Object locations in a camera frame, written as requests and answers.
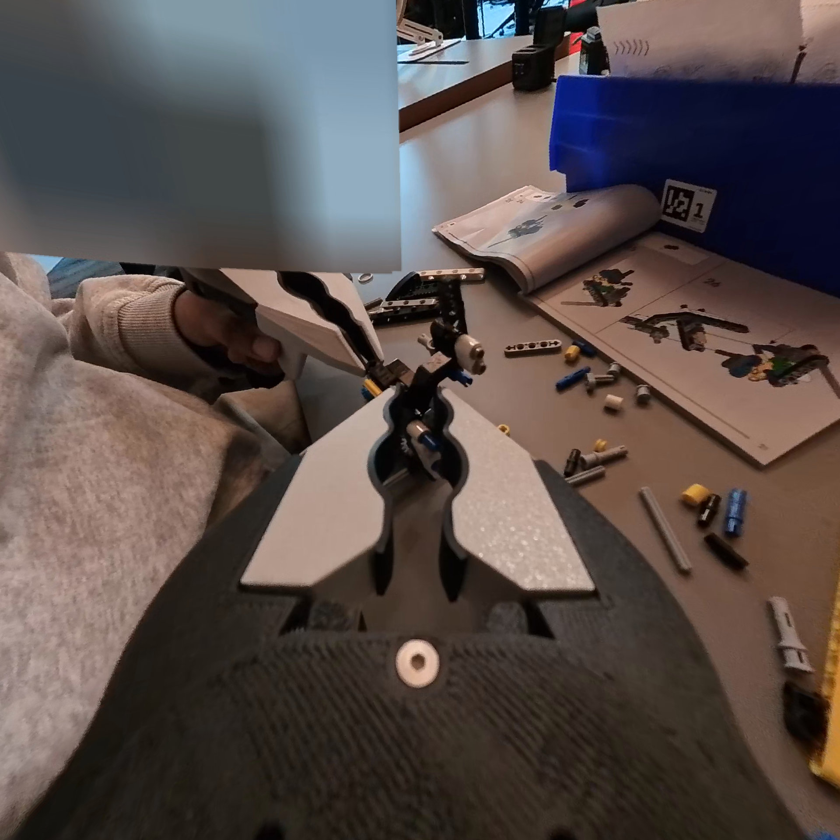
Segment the light grey long lego pin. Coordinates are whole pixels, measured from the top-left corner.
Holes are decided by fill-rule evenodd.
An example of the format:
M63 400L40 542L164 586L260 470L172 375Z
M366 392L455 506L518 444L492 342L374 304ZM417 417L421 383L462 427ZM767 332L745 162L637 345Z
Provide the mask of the light grey long lego pin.
M768 605L779 634L777 648L783 667L799 674L811 675L814 668L796 629L789 603L781 596L773 596L768 600Z

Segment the person's left hand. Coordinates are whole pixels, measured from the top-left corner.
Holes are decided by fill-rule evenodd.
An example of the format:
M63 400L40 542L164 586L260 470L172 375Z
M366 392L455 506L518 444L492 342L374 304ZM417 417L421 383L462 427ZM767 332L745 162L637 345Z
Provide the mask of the person's left hand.
M176 330L195 351L213 351L259 375L282 375L281 344L223 304L190 290L178 294L172 308Z

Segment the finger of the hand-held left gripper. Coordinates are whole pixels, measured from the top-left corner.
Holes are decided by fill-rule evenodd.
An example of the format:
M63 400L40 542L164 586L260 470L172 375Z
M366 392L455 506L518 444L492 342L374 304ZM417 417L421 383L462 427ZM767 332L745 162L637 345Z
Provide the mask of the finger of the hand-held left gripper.
M344 371L368 371L383 362L382 346L351 276L280 271L280 288L303 301L290 333L303 351Z
M185 268L184 282L277 340L288 379L307 358L360 376L375 365L375 330L351 274Z

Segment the blue plastic bin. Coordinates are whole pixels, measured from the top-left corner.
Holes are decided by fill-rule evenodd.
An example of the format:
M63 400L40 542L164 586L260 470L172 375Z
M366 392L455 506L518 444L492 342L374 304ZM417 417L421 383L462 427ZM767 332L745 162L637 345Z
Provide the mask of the blue plastic bin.
M549 166L644 186L664 231L838 297L837 84L562 76Z

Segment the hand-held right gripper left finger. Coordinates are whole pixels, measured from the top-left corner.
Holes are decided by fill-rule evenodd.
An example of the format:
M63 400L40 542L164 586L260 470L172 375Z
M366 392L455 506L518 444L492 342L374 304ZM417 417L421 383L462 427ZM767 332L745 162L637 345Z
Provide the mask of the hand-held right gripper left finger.
M392 581L390 503L374 455L392 431L384 392L302 455L240 578L247 590L383 595Z

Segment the black lego block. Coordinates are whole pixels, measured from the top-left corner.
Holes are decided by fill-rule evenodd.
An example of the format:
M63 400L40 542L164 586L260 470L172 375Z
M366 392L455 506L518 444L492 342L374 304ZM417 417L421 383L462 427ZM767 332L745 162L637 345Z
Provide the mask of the black lego block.
M797 741L816 748L826 738L827 710L824 698L792 681L782 688L783 722Z

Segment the black and grey lego frame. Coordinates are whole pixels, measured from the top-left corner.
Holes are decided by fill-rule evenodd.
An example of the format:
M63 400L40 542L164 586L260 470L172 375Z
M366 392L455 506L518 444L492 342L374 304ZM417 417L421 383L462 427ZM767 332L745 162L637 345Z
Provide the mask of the black and grey lego frame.
M429 269L412 271L400 279L385 298L375 298L364 309L376 328L409 322L429 322L439 317L439 297L451 281L484 282L483 268Z

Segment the lego instruction booklet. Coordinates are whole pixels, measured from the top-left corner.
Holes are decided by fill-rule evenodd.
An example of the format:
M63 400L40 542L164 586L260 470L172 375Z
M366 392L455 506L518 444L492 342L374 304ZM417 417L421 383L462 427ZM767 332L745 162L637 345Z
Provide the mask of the lego instruction booklet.
M838 424L838 299L655 231L658 219L640 185L527 185L433 232L761 466Z

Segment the long grey lego axle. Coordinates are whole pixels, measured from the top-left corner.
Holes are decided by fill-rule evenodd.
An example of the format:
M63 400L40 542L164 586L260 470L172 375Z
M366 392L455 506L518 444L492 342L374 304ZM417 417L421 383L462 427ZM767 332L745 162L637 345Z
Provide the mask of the long grey lego axle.
M678 541L676 533L665 517L665 514L659 506L653 491L646 486L641 487L638 491L638 495L661 542L665 546L668 556L677 568L677 571L683 575L691 574L691 561Z

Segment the black device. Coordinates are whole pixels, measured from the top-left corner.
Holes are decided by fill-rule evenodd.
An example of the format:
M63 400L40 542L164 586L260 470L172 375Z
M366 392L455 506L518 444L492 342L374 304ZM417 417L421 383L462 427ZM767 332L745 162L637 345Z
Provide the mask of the black device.
M568 46L566 7L542 7L534 22L532 44L511 54L511 84L516 91L539 91L554 80L559 50Z

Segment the person's left forearm grey sleeve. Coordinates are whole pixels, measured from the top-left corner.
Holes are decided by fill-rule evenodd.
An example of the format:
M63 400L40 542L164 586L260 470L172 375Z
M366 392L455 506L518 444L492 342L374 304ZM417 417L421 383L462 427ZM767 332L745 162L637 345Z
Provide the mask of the person's left forearm grey sleeve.
M178 280L109 276L82 281L74 298L49 304L78 361L191 390L213 371L175 325Z

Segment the black lego assembly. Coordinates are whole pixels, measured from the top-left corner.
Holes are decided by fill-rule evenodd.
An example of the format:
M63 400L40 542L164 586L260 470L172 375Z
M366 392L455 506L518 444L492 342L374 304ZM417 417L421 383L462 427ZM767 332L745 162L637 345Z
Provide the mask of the black lego assembly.
M485 349L469 335L463 313L442 312L418 342L429 357L416 369L399 360L373 364L362 385L368 401L386 398L387 432L373 453L374 476L383 485L402 470L430 479L458 479L459 457L445 439L451 417L441 386L446 381L468 386L487 368Z

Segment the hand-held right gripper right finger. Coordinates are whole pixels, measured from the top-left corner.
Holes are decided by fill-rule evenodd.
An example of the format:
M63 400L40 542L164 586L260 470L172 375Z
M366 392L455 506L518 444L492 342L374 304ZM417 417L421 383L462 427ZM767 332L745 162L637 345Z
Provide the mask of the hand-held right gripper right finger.
M525 448L458 394L434 403L444 504L438 568L451 602L482 584L526 600L590 597L595 583Z

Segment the white paper bag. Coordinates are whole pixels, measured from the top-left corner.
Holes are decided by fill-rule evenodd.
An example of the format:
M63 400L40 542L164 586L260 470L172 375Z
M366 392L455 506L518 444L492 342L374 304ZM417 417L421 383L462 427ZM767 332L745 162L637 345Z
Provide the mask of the white paper bag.
M839 82L839 2L630 2L597 21L614 77Z

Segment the wood-edged grey table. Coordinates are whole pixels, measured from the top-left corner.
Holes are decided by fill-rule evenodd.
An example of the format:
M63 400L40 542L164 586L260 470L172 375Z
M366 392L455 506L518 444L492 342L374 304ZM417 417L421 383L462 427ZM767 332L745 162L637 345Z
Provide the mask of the wood-edged grey table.
M511 89L511 57L531 42L531 36L460 40L426 61L398 62L399 132Z

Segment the black lego axle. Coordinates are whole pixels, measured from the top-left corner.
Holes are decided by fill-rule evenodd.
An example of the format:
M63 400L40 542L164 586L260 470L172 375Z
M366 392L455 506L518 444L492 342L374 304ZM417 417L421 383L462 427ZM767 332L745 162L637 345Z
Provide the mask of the black lego axle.
M749 562L733 547L733 545L714 532L705 535L703 539L709 551L726 567L733 571L745 571Z

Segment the dark bottle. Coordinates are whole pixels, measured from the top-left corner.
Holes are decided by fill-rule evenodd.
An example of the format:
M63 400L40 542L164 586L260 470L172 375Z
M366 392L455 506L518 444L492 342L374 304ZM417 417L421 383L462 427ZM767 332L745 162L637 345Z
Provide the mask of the dark bottle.
M588 28L579 38L579 74L603 77L610 74L609 58L599 27Z

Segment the person's grey sweatshirt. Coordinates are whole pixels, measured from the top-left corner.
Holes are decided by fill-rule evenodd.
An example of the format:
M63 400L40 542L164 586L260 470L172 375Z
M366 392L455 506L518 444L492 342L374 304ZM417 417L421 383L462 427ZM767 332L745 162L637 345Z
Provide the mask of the person's grey sweatshirt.
M42 265L1 257L1 824L89 729L135 627L205 530L301 442L293 384L195 351L183 390L77 360Z

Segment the yellow plastic part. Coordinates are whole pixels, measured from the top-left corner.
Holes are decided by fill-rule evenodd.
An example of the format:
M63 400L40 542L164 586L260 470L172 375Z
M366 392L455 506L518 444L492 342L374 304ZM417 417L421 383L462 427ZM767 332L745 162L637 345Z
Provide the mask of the yellow plastic part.
M818 779L839 789L839 589L833 599L820 693L826 702L826 730L810 761Z

